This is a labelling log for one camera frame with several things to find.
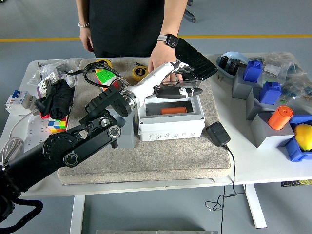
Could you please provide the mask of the person's right hand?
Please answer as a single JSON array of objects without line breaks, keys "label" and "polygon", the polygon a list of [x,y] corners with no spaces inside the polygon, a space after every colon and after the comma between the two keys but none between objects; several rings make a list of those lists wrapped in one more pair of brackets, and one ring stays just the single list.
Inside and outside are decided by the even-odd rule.
[{"label": "person's right hand", "polygon": [[81,27],[80,28],[80,40],[85,50],[89,52],[94,51],[92,39],[91,39],[91,31],[89,28]]}]

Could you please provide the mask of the person's left hand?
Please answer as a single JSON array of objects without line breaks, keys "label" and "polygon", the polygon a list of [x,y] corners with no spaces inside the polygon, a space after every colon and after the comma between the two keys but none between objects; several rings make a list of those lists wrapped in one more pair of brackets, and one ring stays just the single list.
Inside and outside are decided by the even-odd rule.
[{"label": "person's left hand", "polygon": [[149,58],[149,73],[167,62],[176,62],[175,50],[166,45],[165,42],[158,41]]}]

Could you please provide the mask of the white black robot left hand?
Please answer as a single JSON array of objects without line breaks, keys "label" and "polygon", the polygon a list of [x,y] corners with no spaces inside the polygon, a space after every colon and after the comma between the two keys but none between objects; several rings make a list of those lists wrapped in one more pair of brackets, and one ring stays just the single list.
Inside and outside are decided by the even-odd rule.
[{"label": "white black robot left hand", "polygon": [[136,103],[143,103],[146,97],[156,94],[157,98],[181,99],[203,93],[200,88],[184,88],[177,86],[159,87],[162,81],[171,73],[189,73],[194,69],[181,61],[167,62],[149,73],[137,85],[128,86],[123,91]]}]

